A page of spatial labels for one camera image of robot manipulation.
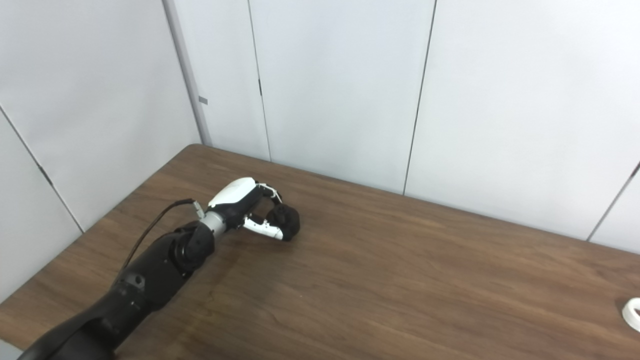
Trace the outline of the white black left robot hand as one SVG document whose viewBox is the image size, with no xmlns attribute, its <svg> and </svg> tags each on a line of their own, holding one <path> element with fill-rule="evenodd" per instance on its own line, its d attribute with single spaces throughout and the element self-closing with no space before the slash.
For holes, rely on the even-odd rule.
<svg viewBox="0 0 640 360">
<path fill-rule="evenodd" d="M 253 215 L 253 210 L 263 198 L 269 198 L 276 206 L 282 205 L 282 198 L 274 187 L 256 182 L 252 177 L 238 178 L 214 196 L 199 222 L 216 237 L 230 230 L 245 228 L 272 239 L 290 241 L 293 237 L 291 231 Z"/>
</svg>

